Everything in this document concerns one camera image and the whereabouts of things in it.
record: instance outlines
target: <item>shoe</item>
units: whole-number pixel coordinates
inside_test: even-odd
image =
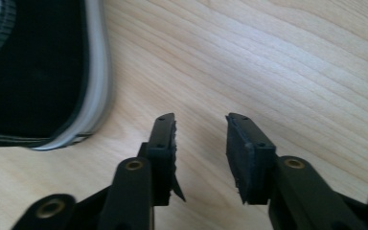
[[[111,101],[107,44],[100,0],[0,0],[0,147],[91,136]]]

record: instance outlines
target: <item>black shoe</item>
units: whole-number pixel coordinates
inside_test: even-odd
[[[100,0],[0,0],[0,147],[80,142],[110,105]]]

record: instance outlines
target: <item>table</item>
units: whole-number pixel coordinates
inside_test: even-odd
[[[338,192],[368,198],[368,1],[105,0],[114,101],[101,130],[66,149],[0,148],[0,229],[38,199],[82,200],[177,121],[187,202],[156,208],[157,230],[272,229],[242,205],[225,156],[225,115],[248,116],[279,155],[310,161]]]

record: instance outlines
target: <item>wood grain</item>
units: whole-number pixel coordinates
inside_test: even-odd
[[[0,229],[54,193],[99,191],[174,112],[188,198],[156,229],[272,229],[245,206],[226,161],[224,116],[251,117],[278,154],[309,160],[338,192],[368,197],[368,1],[104,1],[112,113],[94,137],[49,152],[0,149]]]

